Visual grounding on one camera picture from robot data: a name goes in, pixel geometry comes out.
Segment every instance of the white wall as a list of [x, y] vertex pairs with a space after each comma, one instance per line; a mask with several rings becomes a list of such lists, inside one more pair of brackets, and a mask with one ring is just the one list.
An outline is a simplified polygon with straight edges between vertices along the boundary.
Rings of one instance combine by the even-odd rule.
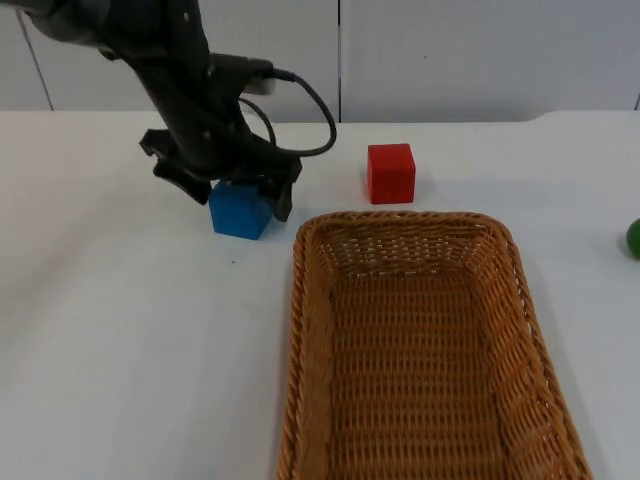
[[14, 11], [0, 9], [0, 110], [48, 110], [38, 70]]
[[638, 0], [342, 0], [344, 121], [634, 108]]
[[[201, 0], [212, 51], [273, 60], [295, 70], [338, 110], [337, 0]], [[94, 50], [56, 43], [29, 25], [34, 51], [55, 109], [152, 108], [135, 75], [122, 62]], [[320, 120], [296, 87], [278, 85], [258, 98], [276, 120]]]

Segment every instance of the white table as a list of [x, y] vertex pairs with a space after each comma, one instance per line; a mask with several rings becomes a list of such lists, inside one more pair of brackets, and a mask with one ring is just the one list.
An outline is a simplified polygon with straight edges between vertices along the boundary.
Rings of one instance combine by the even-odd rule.
[[[619, 241], [640, 217], [640, 115], [343, 125], [260, 242], [214, 235], [207, 208], [151, 175], [137, 142], [159, 125], [0, 114], [0, 478], [273, 478], [295, 233], [373, 208], [366, 147], [401, 142], [410, 208], [511, 228], [594, 474], [637, 478], [640, 263]], [[326, 135], [277, 132], [295, 147]]]

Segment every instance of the wicker basket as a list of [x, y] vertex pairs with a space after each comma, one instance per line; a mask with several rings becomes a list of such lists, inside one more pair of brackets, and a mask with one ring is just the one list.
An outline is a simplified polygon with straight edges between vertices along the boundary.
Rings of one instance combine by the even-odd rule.
[[339, 213], [295, 246], [281, 480], [591, 478], [509, 231]]

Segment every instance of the cube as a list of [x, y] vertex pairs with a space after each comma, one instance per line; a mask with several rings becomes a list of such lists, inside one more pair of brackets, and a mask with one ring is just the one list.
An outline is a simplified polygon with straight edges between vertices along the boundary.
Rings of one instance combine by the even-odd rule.
[[220, 181], [209, 195], [216, 233], [258, 240], [273, 212], [258, 195], [257, 186], [231, 185]]
[[411, 147], [370, 145], [369, 198], [374, 205], [412, 203], [416, 186], [416, 164]]

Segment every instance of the green ball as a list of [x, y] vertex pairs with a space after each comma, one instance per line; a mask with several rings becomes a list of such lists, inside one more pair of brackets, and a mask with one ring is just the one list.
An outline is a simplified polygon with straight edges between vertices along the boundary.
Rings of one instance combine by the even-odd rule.
[[631, 254], [640, 260], [640, 218], [629, 227], [627, 245], [629, 245]]

